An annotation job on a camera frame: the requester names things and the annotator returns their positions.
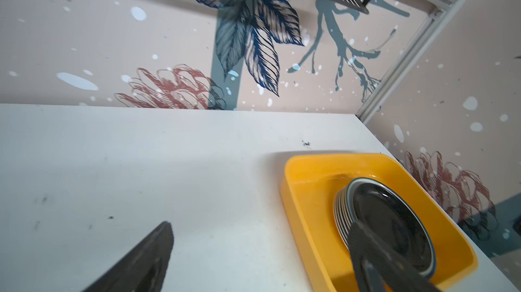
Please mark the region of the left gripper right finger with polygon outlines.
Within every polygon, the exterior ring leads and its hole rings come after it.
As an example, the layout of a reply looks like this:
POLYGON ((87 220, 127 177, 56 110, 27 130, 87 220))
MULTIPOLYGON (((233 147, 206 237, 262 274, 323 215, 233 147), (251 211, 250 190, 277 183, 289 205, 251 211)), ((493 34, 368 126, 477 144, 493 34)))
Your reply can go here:
POLYGON ((360 291, 438 290, 403 256, 360 221, 351 225, 348 246, 360 291))

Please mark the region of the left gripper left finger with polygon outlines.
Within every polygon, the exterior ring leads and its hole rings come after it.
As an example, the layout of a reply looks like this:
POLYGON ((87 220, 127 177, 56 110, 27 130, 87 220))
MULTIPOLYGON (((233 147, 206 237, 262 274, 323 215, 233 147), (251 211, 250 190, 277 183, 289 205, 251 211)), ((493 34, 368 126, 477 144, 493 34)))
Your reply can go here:
POLYGON ((160 292, 173 246, 171 223, 163 221, 85 290, 160 292))

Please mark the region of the yellow plastic bin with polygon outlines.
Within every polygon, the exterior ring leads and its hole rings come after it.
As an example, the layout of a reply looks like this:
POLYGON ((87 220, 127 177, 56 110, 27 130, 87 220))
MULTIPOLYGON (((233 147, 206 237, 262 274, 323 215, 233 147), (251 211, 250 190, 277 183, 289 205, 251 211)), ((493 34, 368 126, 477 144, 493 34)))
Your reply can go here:
POLYGON ((478 269, 476 253, 447 214, 394 159, 384 154, 295 156, 285 166, 281 196, 314 291, 357 291, 350 253, 336 228, 335 195, 350 181, 369 177, 391 188, 419 216, 434 243, 431 282, 446 290, 478 269))

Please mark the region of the white plate black rim back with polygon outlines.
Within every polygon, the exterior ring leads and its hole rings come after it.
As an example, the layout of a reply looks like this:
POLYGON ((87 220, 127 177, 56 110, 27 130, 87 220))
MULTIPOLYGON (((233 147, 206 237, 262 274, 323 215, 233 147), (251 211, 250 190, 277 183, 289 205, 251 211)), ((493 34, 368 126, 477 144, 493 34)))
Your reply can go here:
POLYGON ((336 229, 339 232, 344 246, 348 249, 348 237, 351 228, 351 218, 347 206, 347 186, 340 189, 336 195, 333 205, 333 214, 336 224, 336 229))

